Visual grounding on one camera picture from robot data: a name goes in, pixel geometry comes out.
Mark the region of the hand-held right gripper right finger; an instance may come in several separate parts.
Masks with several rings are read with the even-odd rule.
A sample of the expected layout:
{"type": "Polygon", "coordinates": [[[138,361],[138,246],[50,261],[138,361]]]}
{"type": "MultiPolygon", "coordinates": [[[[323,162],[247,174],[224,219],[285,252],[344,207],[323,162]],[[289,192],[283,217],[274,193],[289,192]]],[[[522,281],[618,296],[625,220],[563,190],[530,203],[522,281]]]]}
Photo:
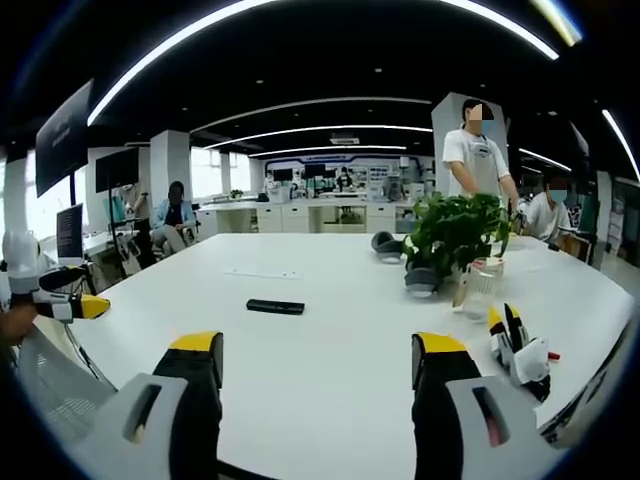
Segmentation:
{"type": "Polygon", "coordinates": [[[413,334],[412,374],[417,479],[544,479],[561,461],[526,397],[460,341],[413,334]]]}

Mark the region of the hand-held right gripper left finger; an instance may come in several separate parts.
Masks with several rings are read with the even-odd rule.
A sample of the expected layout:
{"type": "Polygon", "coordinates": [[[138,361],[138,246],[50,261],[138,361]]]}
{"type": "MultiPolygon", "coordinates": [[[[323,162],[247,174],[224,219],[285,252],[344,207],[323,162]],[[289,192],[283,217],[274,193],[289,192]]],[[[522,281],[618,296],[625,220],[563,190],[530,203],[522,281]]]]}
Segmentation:
{"type": "Polygon", "coordinates": [[[89,479],[217,479],[223,334],[174,341],[97,412],[68,455],[89,479]]]}

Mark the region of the person's left hand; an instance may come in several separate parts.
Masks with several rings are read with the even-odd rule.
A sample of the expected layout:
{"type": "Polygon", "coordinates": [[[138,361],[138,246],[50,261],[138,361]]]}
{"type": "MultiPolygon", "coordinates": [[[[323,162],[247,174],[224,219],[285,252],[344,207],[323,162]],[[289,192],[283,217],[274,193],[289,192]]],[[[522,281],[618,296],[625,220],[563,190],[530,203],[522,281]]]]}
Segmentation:
{"type": "Polygon", "coordinates": [[[19,345],[34,326],[38,312],[33,304],[19,304],[1,312],[1,341],[6,346],[19,345]]]}

